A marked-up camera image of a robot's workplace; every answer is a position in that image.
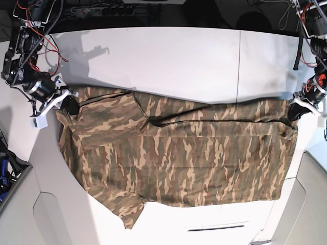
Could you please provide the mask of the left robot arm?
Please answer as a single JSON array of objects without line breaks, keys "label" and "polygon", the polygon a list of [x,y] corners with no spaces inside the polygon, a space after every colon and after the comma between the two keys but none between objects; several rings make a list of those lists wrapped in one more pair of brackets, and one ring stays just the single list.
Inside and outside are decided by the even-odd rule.
[{"label": "left robot arm", "polygon": [[[314,69],[314,75],[303,83],[289,101],[288,119],[295,121],[307,113],[326,118],[326,1],[293,1],[300,22],[299,44],[294,70],[299,62]],[[316,64],[304,59],[302,45],[306,42]]]}]

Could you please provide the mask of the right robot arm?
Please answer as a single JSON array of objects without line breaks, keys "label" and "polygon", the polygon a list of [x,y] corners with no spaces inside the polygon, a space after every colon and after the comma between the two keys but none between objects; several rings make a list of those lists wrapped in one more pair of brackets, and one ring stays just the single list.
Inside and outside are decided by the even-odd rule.
[{"label": "right robot arm", "polygon": [[68,49],[95,45],[86,58],[74,61],[76,75],[59,87],[53,73],[40,71],[37,58],[49,31],[28,19],[13,23],[1,73],[12,88],[22,89],[42,117],[51,109],[75,125],[152,124],[158,127],[196,123],[282,123],[291,125],[309,113],[305,90],[290,100],[275,97],[270,85],[286,71],[251,70],[249,88],[265,90],[261,98],[237,98],[237,66],[242,58],[242,32],[188,27],[135,27],[89,30],[85,40],[68,34]]}]

